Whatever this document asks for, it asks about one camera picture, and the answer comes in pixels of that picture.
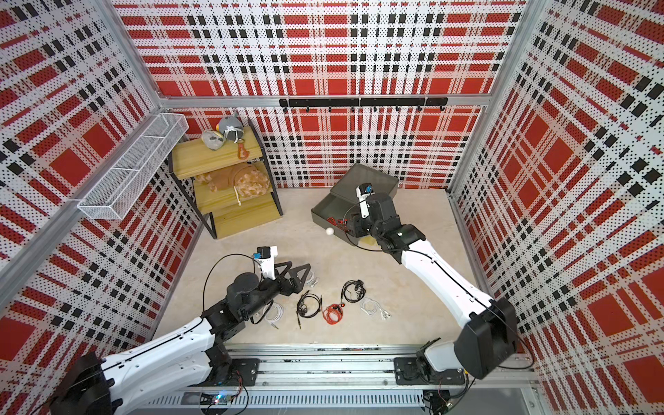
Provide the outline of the red earphones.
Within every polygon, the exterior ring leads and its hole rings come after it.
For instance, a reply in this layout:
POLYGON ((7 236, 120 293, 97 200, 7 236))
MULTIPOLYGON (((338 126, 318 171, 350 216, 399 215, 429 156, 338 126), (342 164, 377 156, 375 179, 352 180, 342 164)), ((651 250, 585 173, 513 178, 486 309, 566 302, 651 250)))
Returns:
POLYGON ((322 311, 323 319, 328 325, 336 325, 343 320, 345 304, 331 304, 322 311))
POLYGON ((339 229, 343 232, 349 231, 349 221, 347 219, 335 219, 333 217, 329 217, 327 221, 333 228, 339 229))

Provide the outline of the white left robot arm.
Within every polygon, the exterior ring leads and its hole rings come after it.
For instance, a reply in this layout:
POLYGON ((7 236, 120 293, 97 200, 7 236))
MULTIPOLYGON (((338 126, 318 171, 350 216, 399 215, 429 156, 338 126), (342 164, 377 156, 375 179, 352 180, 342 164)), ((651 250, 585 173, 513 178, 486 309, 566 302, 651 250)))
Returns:
POLYGON ((227 295, 178 330, 105 358, 90 352, 69 369, 48 400, 53 414, 128 414, 179 388, 199 385, 211 373, 224 377, 232 359, 225 343, 276 296, 304 288, 311 265, 273 266, 273 278, 240 274, 227 295))

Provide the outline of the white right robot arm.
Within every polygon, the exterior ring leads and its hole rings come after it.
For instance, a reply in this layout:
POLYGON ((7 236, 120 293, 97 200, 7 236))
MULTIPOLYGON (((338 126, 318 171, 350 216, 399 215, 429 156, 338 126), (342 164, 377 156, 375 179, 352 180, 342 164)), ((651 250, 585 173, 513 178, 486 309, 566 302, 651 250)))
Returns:
POLYGON ((472 285, 418 228, 400 221, 390 195, 373 189, 369 183, 356 189, 359 210, 342 220, 349 242, 374 238, 383 253, 418 276, 454 317, 461 329, 458 338, 425 344, 420 352, 424 368, 437 373, 463 369, 482 380, 519 347, 515 307, 472 285))

